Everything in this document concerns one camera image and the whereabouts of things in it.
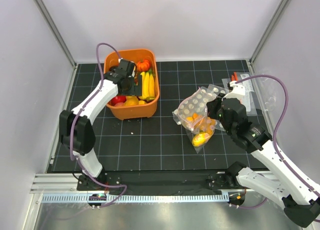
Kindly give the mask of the yellow toy mango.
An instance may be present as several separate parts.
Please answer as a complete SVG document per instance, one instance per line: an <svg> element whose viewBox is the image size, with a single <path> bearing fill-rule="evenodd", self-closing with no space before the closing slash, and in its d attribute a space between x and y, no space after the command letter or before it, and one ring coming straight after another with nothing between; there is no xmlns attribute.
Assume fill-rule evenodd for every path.
<svg viewBox="0 0 320 230"><path fill-rule="evenodd" d="M211 135L209 133L199 132L193 137L191 143L194 147L200 147L204 145L210 138L211 138Z"/></svg>
<svg viewBox="0 0 320 230"><path fill-rule="evenodd" d="M139 104L139 99L136 96L126 96L124 106L135 106Z"/></svg>

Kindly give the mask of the pink polka dot zip bag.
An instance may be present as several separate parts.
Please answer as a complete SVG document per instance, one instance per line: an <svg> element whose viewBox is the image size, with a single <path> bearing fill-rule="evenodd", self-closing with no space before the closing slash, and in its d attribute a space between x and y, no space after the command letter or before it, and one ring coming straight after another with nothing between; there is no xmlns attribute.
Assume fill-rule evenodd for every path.
<svg viewBox="0 0 320 230"><path fill-rule="evenodd" d="M207 103L215 99L216 98L210 98L209 96L205 95L199 88L195 93L183 100L172 112L174 121L177 125L181 125L185 129L191 144L193 137L197 134L194 131L196 123L198 123L202 118L208 117ZM188 122L186 118L194 113L198 115L198 119L195 122ZM222 128L217 120L215 129L216 128ZM206 145L206 143L200 147L192 146L198 153Z"/></svg>

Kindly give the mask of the yellow toy lemon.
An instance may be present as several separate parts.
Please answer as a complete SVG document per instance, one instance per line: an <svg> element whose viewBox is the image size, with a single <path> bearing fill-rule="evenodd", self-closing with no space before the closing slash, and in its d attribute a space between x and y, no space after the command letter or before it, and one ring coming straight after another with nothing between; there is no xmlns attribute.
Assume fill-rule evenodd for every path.
<svg viewBox="0 0 320 230"><path fill-rule="evenodd" d="M188 122L195 122L197 119L198 119L198 115L196 113L186 118Z"/></svg>

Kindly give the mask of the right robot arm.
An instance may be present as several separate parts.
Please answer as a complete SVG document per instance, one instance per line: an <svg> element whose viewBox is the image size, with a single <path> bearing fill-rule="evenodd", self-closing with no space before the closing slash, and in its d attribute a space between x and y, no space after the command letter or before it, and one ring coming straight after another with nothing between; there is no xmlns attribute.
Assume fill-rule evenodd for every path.
<svg viewBox="0 0 320 230"><path fill-rule="evenodd" d="M235 162L225 176L230 188L247 187L280 206L296 225L306 228L320 214L320 186L304 174L279 148L274 137L248 119L246 108L236 98L221 98L206 104L208 116L222 124L240 148L264 164L280 181L276 184L246 165Z"/></svg>

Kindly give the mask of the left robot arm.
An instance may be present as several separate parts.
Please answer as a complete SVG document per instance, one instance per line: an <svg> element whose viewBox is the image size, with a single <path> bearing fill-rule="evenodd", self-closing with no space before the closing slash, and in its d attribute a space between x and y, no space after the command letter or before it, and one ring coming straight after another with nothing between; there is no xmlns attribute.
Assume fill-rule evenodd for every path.
<svg viewBox="0 0 320 230"><path fill-rule="evenodd" d="M94 190L106 185L106 172L94 151L96 142L93 123L96 117L114 97L142 94L142 77L135 82L137 65L120 58L118 65L103 73L99 65L100 81L85 100L70 111L59 115L59 142L69 149L70 159L76 160L88 184Z"/></svg>

